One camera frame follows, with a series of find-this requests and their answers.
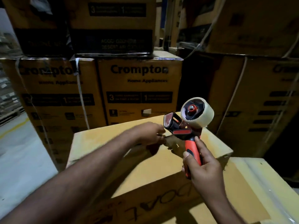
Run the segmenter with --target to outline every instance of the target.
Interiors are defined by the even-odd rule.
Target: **person's left hand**
[[[165,133],[165,129],[163,125],[146,122],[133,128],[129,129],[129,131],[133,134],[134,137],[137,138],[137,142],[143,145],[151,145],[155,143],[163,143]]]

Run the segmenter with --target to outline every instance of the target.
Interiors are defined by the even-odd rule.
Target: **hand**
[[[188,152],[184,152],[182,171],[191,172],[192,183],[206,203],[226,200],[223,173],[220,163],[207,149],[202,140],[195,137],[195,143],[202,156],[203,165],[199,166],[197,161]]]
[[[129,129],[137,138],[137,143],[143,145],[162,144],[164,142],[165,129],[163,125],[146,122]]]

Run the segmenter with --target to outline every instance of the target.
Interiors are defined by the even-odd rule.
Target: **person's left arm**
[[[165,129],[147,122],[124,131],[59,173],[6,215],[0,224],[71,223],[96,196],[114,166],[136,144],[161,143]]]

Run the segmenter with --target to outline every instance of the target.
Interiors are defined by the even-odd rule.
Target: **person's right arm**
[[[195,189],[203,198],[218,224],[246,224],[226,196],[220,163],[202,140],[195,137],[195,143],[202,156],[203,165],[199,166],[192,155],[184,152],[182,171],[185,172],[187,166],[189,167]]]

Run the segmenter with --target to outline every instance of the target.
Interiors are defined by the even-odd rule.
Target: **wooden pallet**
[[[11,111],[10,113],[0,117],[0,126],[8,123],[9,121],[15,119],[16,117],[18,117],[21,113],[23,113],[25,110],[23,109],[23,107],[19,107],[13,111]]]

